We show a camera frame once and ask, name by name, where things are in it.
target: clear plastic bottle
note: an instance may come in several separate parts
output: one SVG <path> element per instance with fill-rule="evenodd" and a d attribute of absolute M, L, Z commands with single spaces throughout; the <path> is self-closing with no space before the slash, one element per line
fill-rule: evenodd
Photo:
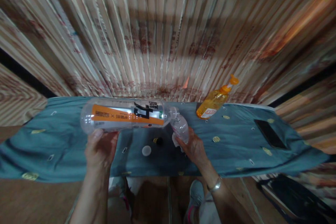
<path fill-rule="evenodd" d="M 189 140 L 189 129 L 187 120 L 178 114 L 175 119 L 170 122 L 171 127 L 176 136 L 178 136 L 185 144 L 188 143 Z"/>
<path fill-rule="evenodd" d="M 179 114 L 160 100 L 92 98 L 83 107 L 80 125 L 86 134 L 102 128 L 106 132 L 126 128 L 163 128 Z"/>
<path fill-rule="evenodd" d="M 230 84 L 224 85 L 218 90 L 211 91 L 196 111 L 197 117 L 206 120 L 213 116 L 228 99 L 231 87 L 238 83 L 239 80 L 231 75 Z"/>

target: silver bracelet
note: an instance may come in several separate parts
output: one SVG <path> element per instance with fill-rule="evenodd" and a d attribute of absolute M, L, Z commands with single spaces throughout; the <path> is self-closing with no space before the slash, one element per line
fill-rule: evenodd
<path fill-rule="evenodd" d="M 216 182 L 216 184 L 215 184 L 215 186 L 213 188 L 210 189 L 208 185 L 206 185 L 206 187 L 209 190 L 209 192 L 212 193 L 212 192 L 217 191 L 220 188 L 221 182 L 222 182 L 222 178 L 220 176 L 218 176 L 217 182 Z"/>

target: blue tablecloth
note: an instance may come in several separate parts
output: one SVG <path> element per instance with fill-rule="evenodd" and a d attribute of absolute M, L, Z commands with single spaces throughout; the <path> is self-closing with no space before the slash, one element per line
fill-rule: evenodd
<path fill-rule="evenodd" d="M 90 97 L 48 99 L 46 108 L 0 145 L 0 177 L 42 182 L 82 180 L 86 172 L 86 134 L 80 113 Z M 190 127 L 203 140 L 208 158 L 222 177 L 264 173 L 296 173 L 329 159 L 304 140 L 268 107 L 225 104 L 208 122 L 196 117 L 197 103 L 170 103 L 179 108 Z M 271 147 L 254 123 L 269 121 L 288 150 Z M 172 141 L 172 128 L 123 130 L 118 139 L 111 176 L 200 175 Z M 162 137 L 158 146 L 154 138 Z M 142 155 L 149 145 L 152 152 Z"/>

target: orange bottle label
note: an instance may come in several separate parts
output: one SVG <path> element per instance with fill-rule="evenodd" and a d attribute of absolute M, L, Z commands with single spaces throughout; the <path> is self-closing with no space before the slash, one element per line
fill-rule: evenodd
<path fill-rule="evenodd" d="M 93 115 L 93 117 L 91 117 L 91 120 L 92 121 L 133 122 L 133 123 L 136 122 L 136 123 L 163 125 L 164 123 L 163 119 L 151 117 L 150 111 L 146 111 L 146 113 L 148 113 L 148 116 L 146 118 L 145 116 L 141 117 L 142 114 L 139 114 L 141 116 L 136 115 L 138 110 L 140 109 L 136 108 L 134 113 L 127 113 L 125 111 L 120 111 L 117 109 L 94 104 L 92 106 L 91 115 Z"/>

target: black phone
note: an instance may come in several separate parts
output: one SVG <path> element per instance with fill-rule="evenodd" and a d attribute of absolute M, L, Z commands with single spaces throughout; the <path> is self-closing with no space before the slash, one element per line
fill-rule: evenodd
<path fill-rule="evenodd" d="M 267 142 L 274 148 L 287 149 L 270 124 L 262 120 L 254 120 Z"/>

